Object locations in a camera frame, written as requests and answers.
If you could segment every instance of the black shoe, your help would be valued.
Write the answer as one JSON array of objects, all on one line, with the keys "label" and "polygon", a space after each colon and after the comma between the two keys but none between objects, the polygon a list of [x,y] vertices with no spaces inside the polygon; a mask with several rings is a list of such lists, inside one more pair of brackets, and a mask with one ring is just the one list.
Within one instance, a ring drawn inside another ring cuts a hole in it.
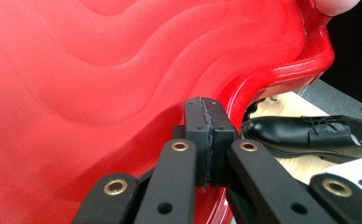
[{"label": "black shoe", "polygon": [[362,120],[346,116],[259,117],[242,126],[245,138],[259,141],[275,156],[317,155],[343,163],[362,158]]}]

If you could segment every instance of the wooden surface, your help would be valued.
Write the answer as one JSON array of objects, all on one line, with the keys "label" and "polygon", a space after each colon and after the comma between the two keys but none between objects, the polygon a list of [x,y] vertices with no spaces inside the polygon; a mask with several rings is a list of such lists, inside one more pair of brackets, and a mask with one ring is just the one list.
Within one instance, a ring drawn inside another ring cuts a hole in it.
[{"label": "wooden surface", "polygon": [[[323,115],[327,114],[299,97],[296,93],[288,92],[278,95],[277,101],[267,98],[258,105],[258,111],[252,114],[251,118],[261,116],[300,117]],[[316,156],[303,156],[293,159],[277,158],[277,160],[292,176],[305,184],[309,184],[310,178],[313,175],[321,174],[324,169],[336,165],[329,161],[323,161]]]}]

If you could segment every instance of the shoelace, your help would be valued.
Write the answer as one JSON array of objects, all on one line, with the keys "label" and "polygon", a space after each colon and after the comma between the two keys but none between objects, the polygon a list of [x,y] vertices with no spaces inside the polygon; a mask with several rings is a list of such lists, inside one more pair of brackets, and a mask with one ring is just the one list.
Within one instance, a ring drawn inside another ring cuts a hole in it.
[{"label": "shoelace", "polygon": [[337,131],[338,128],[335,127],[335,125],[333,125],[331,122],[336,122],[336,121],[341,121],[341,119],[336,119],[336,118],[333,118],[332,116],[328,116],[328,117],[323,117],[319,120],[314,120],[313,118],[310,118],[310,117],[303,117],[302,116],[302,119],[305,121],[305,122],[309,122],[312,124],[312,127],[314,129],[314,133],[318,135],[318,131],[316,129],[316,126],[320,125],[320,124],[327,124],[329,127],[331,127],[333,130]]}]

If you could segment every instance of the black bracket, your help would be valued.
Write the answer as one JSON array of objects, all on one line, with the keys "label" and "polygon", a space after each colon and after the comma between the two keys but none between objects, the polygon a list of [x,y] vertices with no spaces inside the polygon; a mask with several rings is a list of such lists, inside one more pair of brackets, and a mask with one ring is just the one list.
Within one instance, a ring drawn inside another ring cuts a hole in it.
[{"label": "black bracket", "polygon": [[362,223],[362,189],[336,175],[305,186],[259,142],[240,139],[220,102],[193,98],[153,171],[104,177],[73,223],[192,223],[195,187],[226,188],[237,223]]}]

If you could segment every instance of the dark background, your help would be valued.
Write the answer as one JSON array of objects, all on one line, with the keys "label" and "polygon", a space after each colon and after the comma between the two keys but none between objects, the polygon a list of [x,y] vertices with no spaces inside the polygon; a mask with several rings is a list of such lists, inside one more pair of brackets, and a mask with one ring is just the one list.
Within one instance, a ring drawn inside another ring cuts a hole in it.
[{"label": "dark background", "polygon": [[321,79],[362,103],[362,0],[327,28],[335,61]]}]

